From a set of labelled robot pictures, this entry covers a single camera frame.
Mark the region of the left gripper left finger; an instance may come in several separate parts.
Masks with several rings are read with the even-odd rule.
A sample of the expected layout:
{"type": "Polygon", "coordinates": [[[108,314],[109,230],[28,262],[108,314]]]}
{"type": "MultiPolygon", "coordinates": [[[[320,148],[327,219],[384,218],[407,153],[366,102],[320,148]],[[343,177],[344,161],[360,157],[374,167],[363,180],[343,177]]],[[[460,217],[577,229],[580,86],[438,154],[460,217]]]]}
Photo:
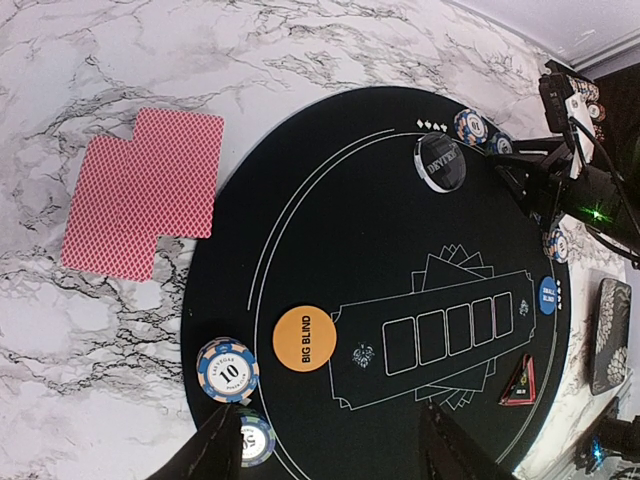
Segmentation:
{"type": "Polygon", "coordinates": [[[236,405],[223,405],[160,468],[161,480],[237,480],[243,439],[236,405]]]}

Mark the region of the red triangle all-in marker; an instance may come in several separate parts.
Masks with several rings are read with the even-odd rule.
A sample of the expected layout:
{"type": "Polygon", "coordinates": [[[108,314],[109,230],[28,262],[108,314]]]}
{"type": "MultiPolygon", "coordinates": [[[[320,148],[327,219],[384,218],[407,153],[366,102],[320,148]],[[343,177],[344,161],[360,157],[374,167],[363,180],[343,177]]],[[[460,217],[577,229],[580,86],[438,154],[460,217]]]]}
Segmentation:
{"type": "Polygon", "coordinates": [[[529,406],[536,401],[534,359],[525,353],[500,397],[499,404],[505,407],[529,406]]]}

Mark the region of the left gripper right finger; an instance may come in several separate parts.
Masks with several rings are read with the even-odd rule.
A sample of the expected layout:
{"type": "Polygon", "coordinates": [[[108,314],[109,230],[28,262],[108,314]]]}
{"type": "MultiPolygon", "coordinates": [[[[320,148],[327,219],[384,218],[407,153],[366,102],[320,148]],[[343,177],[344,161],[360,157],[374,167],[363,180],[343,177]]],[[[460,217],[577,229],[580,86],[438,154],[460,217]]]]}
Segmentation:
{"type": "Polygon", "coordinates": [[[421,479],[515,479],[437,403],[423,403],[418,437],[421,479]]]}

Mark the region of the orange big blind button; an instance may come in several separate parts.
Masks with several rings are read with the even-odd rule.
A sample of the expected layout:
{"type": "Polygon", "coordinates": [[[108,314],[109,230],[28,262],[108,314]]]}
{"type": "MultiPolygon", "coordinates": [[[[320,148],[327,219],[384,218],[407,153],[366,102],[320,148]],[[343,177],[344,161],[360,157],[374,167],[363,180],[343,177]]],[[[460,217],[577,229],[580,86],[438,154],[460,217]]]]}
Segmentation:
{"type": "Polygon", "coordinates": [[[337,331],[324,310],[302,305],[284,313],[274,327],[277,359],[288,369],[306,373],[325,365],[337,345],[337,331]]]}

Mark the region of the green chip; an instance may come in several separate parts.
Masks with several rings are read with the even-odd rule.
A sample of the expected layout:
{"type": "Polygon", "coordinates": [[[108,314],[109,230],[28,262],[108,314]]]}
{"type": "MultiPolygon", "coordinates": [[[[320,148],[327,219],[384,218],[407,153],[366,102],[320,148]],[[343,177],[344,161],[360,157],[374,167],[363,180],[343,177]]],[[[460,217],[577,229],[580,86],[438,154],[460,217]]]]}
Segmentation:
{"type": "Polygon", "coordinates": [[[270,423],[257,411],[240,408],[243,440],[241,466],[250,468],[264,463],[274,452],[276,438],[270,423]]]}
{"type": "Polygon", "coordinates": [[[511,154],[513,152],[511,138],[503,132],[496,132],[487,143],[487,151],[494,155],[511,154]]]}

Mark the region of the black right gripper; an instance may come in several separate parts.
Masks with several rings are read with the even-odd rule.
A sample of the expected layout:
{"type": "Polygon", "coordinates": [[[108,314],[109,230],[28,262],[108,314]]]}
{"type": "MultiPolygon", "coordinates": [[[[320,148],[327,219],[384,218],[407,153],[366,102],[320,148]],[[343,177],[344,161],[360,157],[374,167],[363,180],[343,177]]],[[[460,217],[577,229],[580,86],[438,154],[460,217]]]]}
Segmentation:
{"type": "Polygon", "coordinates": [[[513,152],[487,151],[488,163],[542,235],[569,215],[607,249],[636,256],[639,170],[625,172],[606,150],[607,112],[598,87],[557,71],[557,63],[548,61],[539,80],[550,136],[511,140],[513,152]]]}

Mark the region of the black dealer button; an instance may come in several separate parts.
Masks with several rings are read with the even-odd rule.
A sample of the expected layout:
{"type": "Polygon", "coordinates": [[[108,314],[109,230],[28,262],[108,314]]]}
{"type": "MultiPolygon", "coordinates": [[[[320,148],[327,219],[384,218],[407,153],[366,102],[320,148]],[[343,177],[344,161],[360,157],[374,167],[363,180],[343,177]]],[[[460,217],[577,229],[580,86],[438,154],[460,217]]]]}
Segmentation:
{"type": "Polygon", "coordinates": [[[419,177],[436,193],[451,193],[465,181],[464,155],[444,133],[431,132],[422,136],[415,144],[413,158],[419,177]]]}

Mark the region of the blue small blind button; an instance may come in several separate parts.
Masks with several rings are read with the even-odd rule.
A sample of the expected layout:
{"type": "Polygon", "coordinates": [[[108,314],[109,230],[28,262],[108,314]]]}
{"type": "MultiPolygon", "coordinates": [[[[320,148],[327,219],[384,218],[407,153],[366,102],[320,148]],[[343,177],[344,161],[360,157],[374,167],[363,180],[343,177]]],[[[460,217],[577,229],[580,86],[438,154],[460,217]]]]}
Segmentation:
{"type": "Polygon", "coordinates": [[[556,281],[550,277],[544,277],[538,288],[538,307],[543,315],[550,316],[556,311],[558,286],[556,281]]]}

